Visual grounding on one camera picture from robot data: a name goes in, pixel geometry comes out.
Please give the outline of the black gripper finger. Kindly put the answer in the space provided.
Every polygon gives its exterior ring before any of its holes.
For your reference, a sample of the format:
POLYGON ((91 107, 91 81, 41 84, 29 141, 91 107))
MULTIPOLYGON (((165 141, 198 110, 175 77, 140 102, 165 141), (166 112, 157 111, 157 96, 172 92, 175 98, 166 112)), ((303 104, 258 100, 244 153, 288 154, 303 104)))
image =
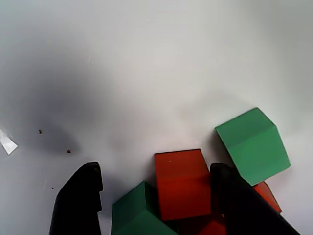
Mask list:
POLYGON ((100 235, 98 212, 102 210, 103 190, 98 162, 82 165, 56 196, 50 235, 100 235))
POLYGON ((212 202, 224 215, 228 235, 299 234, 236 169, 212 163, 210 173, 212 202))

